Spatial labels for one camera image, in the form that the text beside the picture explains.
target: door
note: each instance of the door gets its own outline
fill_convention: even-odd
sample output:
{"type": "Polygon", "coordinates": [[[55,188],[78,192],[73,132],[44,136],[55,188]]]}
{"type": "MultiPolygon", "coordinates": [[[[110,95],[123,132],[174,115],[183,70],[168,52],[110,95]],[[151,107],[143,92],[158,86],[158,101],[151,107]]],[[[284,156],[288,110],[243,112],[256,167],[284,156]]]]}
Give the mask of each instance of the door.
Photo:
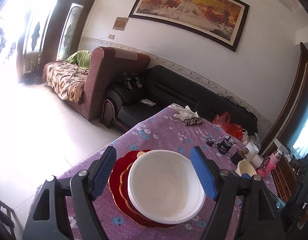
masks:
{"type": "Polygon", "coordinates": [[[37,0],[26,15],[27,28],[17,47],[18,81],[41,77],[45,64],[77,51],[95,0],[37,0]]]}

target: purple tablecloth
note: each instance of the purple tablecloth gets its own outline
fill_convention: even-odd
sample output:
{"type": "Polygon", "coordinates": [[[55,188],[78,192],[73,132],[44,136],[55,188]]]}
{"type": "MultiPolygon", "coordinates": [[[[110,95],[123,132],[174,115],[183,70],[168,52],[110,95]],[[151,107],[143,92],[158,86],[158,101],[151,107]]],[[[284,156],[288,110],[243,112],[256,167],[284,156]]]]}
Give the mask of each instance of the purple tablecloth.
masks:
{"type": "MultiPolygon", "coordinates": [[[[190,149],[194,146],[200,146],[207,158],[214,160],[219,168],[236,170],[237,167],[230,161],[230,156],[238,148],[242,147],[239,140],[231,139],[236,145],[231,148],[228,154],[221,155],[217,151],[215,143],[212,147],[206,145],[206,138],[223,138],[227,135],[225,131],[206,120],[200,125],[185,126],[181,121],[173,117],[175,113],[177,112],[167,107],[153,117],[139,123],[116,141],[113,141],[110,145],[116,148],[117,158],[123,157],[131,150],[144,149],[171,150],[189,157],[190,149]]],[[[59,178],[71,177],[78,171],[87,169],[94,160],[100,158],[105,149],[106,147],[83,162],[78,163],[59,178]]],[[[271,175],[264,181],[268,188],[277,194],[271,175]]],[[[82,240],[76,223],[72,199],[66,197],[66,202],[74,238],[82,240]]],[[[232,239],[235,234],[240,203],[241,200],[237,198],[226,239],[232,239]]],[[[161,229],[145,228],[125,216],[115,205],[108,185],[106,185],[103,194],[94,201],[98,218],[110,240],[197,240],[200,239],[203,233],[213,206],[214,202],[207,197],[202,210],[196,217],[174,228],[161,229]]]]}

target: pink thermos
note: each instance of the pink thermos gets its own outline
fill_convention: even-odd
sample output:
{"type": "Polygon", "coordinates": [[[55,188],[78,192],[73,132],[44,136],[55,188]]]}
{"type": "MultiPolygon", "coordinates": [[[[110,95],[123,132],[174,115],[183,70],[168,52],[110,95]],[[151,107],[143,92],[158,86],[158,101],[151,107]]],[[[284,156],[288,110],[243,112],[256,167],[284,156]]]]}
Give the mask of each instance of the pink thermos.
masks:
{"type": "Polygon", "coordinates": [[[264,161],[262,162],[259,169],[256,171],[258,175],[260,175],[262,178],[265,178],[267,174],[273,169],[275,169],[276,164],[281,158],[282,153],[280,153],[280,150],[273,152],[270,157],[267,156],[264,161]]]}

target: red plastic bag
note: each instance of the red plastic bag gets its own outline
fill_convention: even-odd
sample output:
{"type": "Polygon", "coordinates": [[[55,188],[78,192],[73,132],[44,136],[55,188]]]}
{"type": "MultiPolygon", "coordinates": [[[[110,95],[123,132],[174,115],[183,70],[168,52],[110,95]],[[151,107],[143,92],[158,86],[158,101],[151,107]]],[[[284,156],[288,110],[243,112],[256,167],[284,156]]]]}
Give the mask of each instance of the red plastic bag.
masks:
{"type": "Polygon", "coordinates": [[[215,124],[221,127],[224,131],[226,131],[227,127],[230,124],[230,114],[228,112],[223,113],[221,116],[217,114],[214,117],[212,124],[215,124]]]}
{"type": "Polygon", "coordinates": [[[243,138],[243,128],[239,124],[236,124],[236,123],[229,124],[227,126],[226,132],[229,135],[232,135],[235,138],[239,139],[240,141],[243,138]]]}

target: leopard print item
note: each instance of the leopard print item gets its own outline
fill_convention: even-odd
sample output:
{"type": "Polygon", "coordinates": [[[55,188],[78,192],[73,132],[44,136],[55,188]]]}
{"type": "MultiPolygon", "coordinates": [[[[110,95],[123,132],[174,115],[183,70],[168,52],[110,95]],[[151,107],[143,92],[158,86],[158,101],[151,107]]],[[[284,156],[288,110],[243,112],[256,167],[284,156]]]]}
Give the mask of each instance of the leopard print item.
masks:
{"type": "Polygon", "coordinates": [[[202,118],[199,117],[193,117],[182,120],[184,125],[195,125],[195,124],[201,124],[203,122],[202,118]]]}

